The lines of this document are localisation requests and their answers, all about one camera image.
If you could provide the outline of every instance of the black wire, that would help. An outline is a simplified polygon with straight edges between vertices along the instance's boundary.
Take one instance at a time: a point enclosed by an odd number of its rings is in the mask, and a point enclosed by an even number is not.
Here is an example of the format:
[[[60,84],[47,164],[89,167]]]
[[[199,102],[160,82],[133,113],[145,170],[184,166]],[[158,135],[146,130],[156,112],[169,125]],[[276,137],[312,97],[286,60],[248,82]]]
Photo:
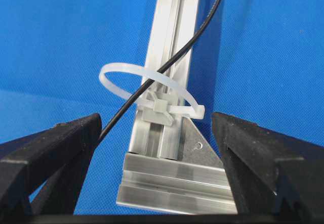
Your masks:
[[[158,69],[159,73],[166,72],[174,63],[176,63],[182,56],[184,56],[193,46],[193,44],[197,41],[197,39],[201,36],[203,31],[208,26],[210,20],[212,19],[213,15],[215,14],[218,5],[221,0],[215,0],[209,14],[207,15],[206,19],[200,26],[199,30],[194,34],[194,36],[191,38],[191,40],[188,41],[188,43],[181,48],[174,56],[172,56],[160,69]],[[148,79],[146,82],[144,82],[137,90],[136,92],[130,96],[130,98],[124,103],[124,105],[118,110],[118,112],[115,114],[115,116],[109,121],[109,123],[105,126],[105,128],[101,131],[101,134],[99,136],[99,142],[101,142],[108,132],[115,126],[115,124],[118,122],[118,120],[125,114],[125,112],[129,109],[129,107],[142,95],[142,93],[145,92],[152,84],[154,83],[154,80]]]

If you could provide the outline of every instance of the blue backdrop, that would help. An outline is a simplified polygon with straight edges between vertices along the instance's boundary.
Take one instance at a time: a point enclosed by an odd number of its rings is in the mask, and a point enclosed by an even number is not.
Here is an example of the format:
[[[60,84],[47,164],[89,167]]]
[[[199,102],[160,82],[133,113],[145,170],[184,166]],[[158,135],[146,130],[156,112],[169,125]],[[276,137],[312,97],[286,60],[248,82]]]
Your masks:
[[[201,0],[198,24],[214,0]],[[98,80],[110,62],[143,65],[156,0],[0,0],[0,143],[101,114],[123,100]],[[193,49],[188,90],[232,114],[319,145],[324,139],[324,0],[224,0]],[[130,91],[135,76],[114,74]],[[98,147],[76,214],[144,214],[115,204],[133,106]]]

